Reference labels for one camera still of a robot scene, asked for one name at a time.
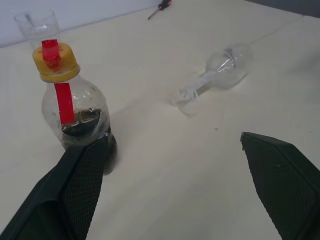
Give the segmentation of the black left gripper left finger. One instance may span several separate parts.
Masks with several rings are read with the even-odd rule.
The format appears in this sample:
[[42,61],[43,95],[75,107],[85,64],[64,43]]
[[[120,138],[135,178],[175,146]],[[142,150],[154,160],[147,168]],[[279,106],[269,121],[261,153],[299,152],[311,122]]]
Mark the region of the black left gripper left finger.
[[108,137],[71,146],[19,207],[0,240],[86,240],[101,192]]

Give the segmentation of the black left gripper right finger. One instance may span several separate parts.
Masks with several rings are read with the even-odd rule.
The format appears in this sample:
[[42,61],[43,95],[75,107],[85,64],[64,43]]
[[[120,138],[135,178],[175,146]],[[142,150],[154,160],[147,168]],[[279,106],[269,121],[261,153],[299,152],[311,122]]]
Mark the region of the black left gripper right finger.
[[243,132],[256,193],[282,240],[320,240],[320,170],[293,144]]

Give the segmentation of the clear plastic cola bottle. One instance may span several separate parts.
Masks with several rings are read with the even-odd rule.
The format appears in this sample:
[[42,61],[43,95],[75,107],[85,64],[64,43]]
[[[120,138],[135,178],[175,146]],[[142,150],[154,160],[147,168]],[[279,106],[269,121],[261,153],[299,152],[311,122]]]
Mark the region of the clear plastic cola bottle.
[[[68,101],[67,106],[72,106],[73,122],[61,123],[59,97]],[[116,165],[118,146],[112,134],[106,98],[97,86],[80,75],[64,82],[49,82],[42,99],[41,111],[64,149],[73,145],[89,145],[101,137],[108,137],[104,174],[112,172]]]

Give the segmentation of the yellow bottle cap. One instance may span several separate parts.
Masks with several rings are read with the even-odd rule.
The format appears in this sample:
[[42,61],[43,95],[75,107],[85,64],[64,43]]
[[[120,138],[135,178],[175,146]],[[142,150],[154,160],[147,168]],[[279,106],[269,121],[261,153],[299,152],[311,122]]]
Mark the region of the yellow bottle cap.
[[43,40],[32,58],[40,78],[47,83],[65,82],[80,72],[72,48],[57,39]]

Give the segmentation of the clear wine glass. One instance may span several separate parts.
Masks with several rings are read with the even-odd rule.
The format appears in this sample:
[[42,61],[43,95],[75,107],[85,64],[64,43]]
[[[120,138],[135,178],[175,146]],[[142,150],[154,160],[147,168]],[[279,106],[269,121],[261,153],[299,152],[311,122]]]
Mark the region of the clear wine glass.
[[228,90],[238,85],[251,71],[254,53],[247,43],[235,43],[212,53],[205,67],[183,80],[170,99],[181,113],[192,115],[200,95],[212,88]]

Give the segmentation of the clear glass tumbler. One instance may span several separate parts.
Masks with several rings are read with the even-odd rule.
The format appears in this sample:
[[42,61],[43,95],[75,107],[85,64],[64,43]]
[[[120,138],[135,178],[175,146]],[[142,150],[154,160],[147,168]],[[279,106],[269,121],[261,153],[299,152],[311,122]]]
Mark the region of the clear glass tumbler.
[[42,41],[61,40],[56,14],[51,9],[23,11],[14,20],[33,50],[41,47]]

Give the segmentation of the orange black handled screwdriver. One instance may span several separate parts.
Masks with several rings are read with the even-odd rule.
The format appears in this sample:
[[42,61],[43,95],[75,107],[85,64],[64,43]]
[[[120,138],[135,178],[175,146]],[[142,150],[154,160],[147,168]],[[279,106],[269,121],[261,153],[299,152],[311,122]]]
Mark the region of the orange black handled screwdriver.
[[162,2],[158,5],[157,9],[147,18],[150,20],[157,12],[163,11],[168,8],[172,4],[172,0],[162,0]]

